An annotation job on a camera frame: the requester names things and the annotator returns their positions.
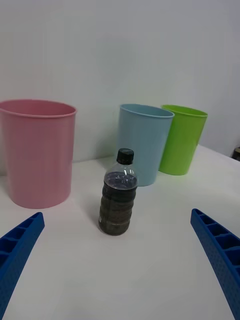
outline dark liquid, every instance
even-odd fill
[[[106,234],[117,236],[127,231],[136,196],[136,177],[121,172],[111,172],[104,182],[100,206],[99,226]]]

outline bucket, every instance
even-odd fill
[[[179,105],[163,105],[175,114],[166,141],[159,171],[169,175],[185,175],[192,162],[208,114]]]
[[[44,100],[0,103],[8,188],[17,205],[48,208],[69,196],[76,112]]]
[[[138,186],[154,183],[174,114],[149,105],[120,106],[116,152],[120,148],[134,151],[133,166]]]

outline pink bucket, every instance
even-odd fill
[[[70,194],[76,108],[44,100],[0,103],[10,197],[30,209]]]

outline bottle cap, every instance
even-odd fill
[[[116,161],[121,165],[131,165],[134,159],[134,152],[131,149],[121,148],[118,150]]]

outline white table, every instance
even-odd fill
[[[199,208],[240,237],[240,162],[199,146],[185,176],[139,187],[128,231],[98,229],[106,166],[73,165],[72,192],[42,210],[45,229],[3,320],[232,320],[190,225]],[[15,205],[0,179],[0,235],[36,212]]]

